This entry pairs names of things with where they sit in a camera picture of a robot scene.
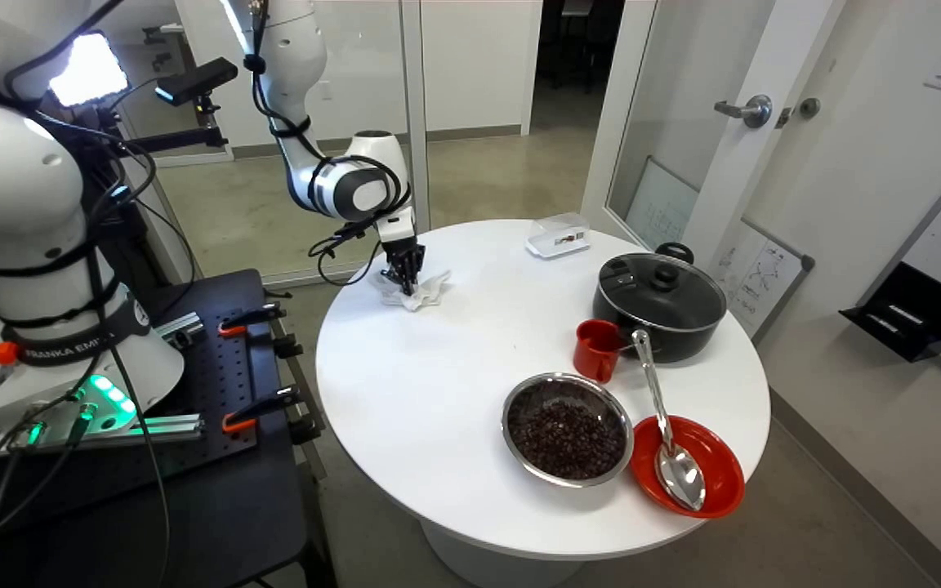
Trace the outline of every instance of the white round table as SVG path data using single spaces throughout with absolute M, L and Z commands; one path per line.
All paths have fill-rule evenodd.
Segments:
M 582 561 L 651 550 L 702 524 L 653 503 L 630 469 L 570 490 L 508 451 L 504 398 L 528 376 L 575 372 L 576 325 L 591 317 L 598 270 L 641 250 L 591 231 L 590 249 L 539 260 L 524 247 L 529 227 L 483 220 L 421 235 L 421 277 L 452 271 L 441 305 L 384 306 L 366 280 L 340 291 L 318 337 L 318 387 L 340 443 L 421 520 L 442 561 L 483 587 L 551 586 Z M 769 436 L 769 387 L 735 318 L 658 377 L 669 413 L 716 432 L 750 478 Z M 605 387 L 635 423 L 654 414 L 637 362 L 621 361 Z

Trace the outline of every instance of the stainless steel bowl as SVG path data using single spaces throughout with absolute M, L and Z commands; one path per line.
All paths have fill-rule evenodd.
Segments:
M 541 384 L 559 382 L 563 386 L 542 386 Z M 608 420 L 612 429 L 619 431 L 623 436 L 623 455 L 611 470 L 601 476 L 585 480 L 572 480 L 561 478 L 553 474 L 548 474 L 537 468 L 531 461 L 528 461 L 515 446 L 515 441 L 511 438 L 511 423 L 516 423 L 518 418 L 529 417 L 534 411 L 554 402 L 567 402 L 572 405 L 586 407 L 595 416 Z M 555 483 L 565 488 L 586 488 L 599 483 L 606 483 L 616 477 L 631 461 L 631 454 L 634 453 L 634 425 L 631 424 L 631 418 L 627 416 L 627 411 L 619 404 L 608 390 L 604 387 L 587 380 L 586 377 L 575 375 L 575 373 L 549 372 L 541 373 L 538 376 L 531 376 L 528 380 L 518 384 L 511 394 L 507 395 L 506 402 L 503 403 L 503 421 L 500 423 L 503 429 L 503 438 L 507 441 L 507 447 L 511 453 L 515 454 L 518 461 L 525 469 L 537 477 L 541 477 L 549 483 Z

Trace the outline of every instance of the clear plastic container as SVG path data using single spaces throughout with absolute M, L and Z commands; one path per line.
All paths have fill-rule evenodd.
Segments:
M 587 249 L 590 246 L 587 239 L 590 232 L 590 223 L 575 212 L 548 216 L 546 219 L 533 221 L 529 237 L 525 239 L 525 248 L 534 256 L 548 260 L 550 257 Z

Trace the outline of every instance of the pot lid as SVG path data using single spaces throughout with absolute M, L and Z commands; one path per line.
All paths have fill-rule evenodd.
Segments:
M 725 294 L 717 283 L 675 257 L 613 257 L 601 267 L 598 288 L 620 313 L 667 330 L 701 331 L 725 316 Z

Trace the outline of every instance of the table pedestal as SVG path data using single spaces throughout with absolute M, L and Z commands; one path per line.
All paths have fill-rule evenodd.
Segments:
M 549 588 L 568 580 L 583 562 L 516 558 L 460 541 L 421 521 L 423 535 L 448 569 L 480 588 Z

